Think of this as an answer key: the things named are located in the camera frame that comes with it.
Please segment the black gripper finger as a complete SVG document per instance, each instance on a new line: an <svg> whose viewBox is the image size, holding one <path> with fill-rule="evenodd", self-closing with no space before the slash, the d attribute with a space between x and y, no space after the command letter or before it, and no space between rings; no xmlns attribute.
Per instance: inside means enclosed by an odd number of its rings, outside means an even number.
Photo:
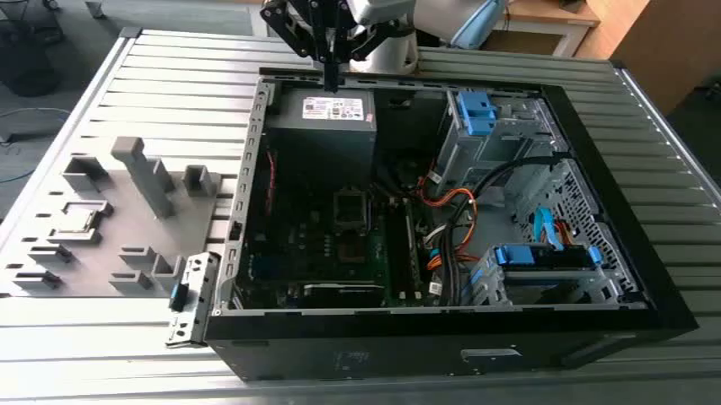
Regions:
<svg viewBox="0 0 721 405"><path fill-rule="evenodd" d="M388 38L411 33L415 1L335 2L335 90L341 65L361 62Z"/></svg>
<svg viewBox="0 0 721 405"><path fill-rule="evenodd" d="M335 1L263 1L260 17L280 39L300 57L321 64L323 88L335 92L339 85L339 65L335 60Z"/></svg>

